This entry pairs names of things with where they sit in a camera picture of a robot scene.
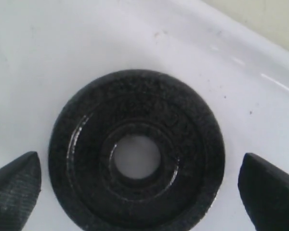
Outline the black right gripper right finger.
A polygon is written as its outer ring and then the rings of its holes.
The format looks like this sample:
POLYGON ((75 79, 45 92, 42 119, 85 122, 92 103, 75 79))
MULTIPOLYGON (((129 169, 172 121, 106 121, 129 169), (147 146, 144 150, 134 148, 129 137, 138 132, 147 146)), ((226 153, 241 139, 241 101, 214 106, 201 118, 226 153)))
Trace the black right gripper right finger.
POLYGON ((258 231, 289 231, 289 174, 246 153, 238 176, 245 210, 258 231))

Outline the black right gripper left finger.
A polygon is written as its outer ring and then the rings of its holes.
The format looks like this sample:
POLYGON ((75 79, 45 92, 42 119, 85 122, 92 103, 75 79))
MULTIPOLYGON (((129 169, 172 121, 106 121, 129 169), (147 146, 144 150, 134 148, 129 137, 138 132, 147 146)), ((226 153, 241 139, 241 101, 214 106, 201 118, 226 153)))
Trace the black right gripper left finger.
POLYGON ((27 152, 0 168, 0 231, 20 231, 41 191, 37 152, 27 152))

